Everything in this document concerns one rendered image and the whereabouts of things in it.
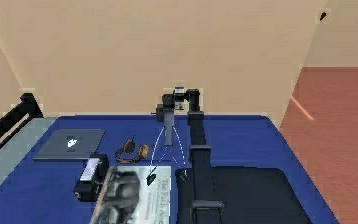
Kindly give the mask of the orange and black over-ear headphones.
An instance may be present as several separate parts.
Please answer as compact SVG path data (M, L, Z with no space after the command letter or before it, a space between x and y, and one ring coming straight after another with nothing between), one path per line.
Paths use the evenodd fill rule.
M123 158L123 154L131 154L136 149L136 143L134 137L128 139L124 142L123 146L119 148L115 153L115 159L120 164L132 164L138 163L139 161L146 159L150 152L150 146L147 144L142 144L139 146L136 155L133 158Z

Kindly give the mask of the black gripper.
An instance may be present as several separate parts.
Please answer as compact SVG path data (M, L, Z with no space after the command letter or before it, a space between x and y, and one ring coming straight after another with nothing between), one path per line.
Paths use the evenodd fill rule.
M164 145L172 146L173 145L172 138L173 138L173 131L174 131L174 134L175 134L178 144L179 144L181 158L182 158L182 165L181 165L182 171L180 174L180 179L182 180L183 183L186 183L187 179L188 179L188 175L187 175L187 171L186 171L187 164L185 161L183 145L182 145L181 139L179 137L179 134L177 132L177 129L174 127L174 106L175 106L175 103L174 103L173 95L172 94L164 94L162 96L162 102L160 104L156 105L155 111L153 112L155 119L158 122L163 123L163 128L159 132L159 135L156 138L154 146L153 146L152 155L151 155L151 159L150 159L150 165L149 165L149 174L146 178L146 182L147 182L148 186L150 186L156 178L156 175L154 174L154 168L152 167L152 165L153 165L156 148L159 144L159 141L160 141L160 138L161 138L163 132L164 132Z

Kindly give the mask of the black bar frame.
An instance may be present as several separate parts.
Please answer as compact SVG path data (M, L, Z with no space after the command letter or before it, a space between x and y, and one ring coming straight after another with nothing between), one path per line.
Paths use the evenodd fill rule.
M12 129L15 124L20 123L20 125L0 143L0 150L32 119L43 117L40 106L32 93L24 93L20 97L20 100L21 102L18 105L0 118L0 139L5 133Z

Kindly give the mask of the grey laptop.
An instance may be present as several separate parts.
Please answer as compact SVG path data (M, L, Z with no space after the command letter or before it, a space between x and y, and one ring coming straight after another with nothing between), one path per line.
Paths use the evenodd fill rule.
M34 160L87 160L104 136L101 129L55 130L34 156Z

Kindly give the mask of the magazine with elephant picture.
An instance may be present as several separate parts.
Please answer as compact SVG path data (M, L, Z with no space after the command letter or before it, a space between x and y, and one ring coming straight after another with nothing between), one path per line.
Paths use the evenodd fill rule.
M171 167L110 167L89 224L170 224Z

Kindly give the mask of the black box with white top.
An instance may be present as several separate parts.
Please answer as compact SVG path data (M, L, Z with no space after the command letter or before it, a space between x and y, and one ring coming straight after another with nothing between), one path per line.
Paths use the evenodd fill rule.
M92 154L74 187L74 196L80 202L95 202L109 169L106 154Z

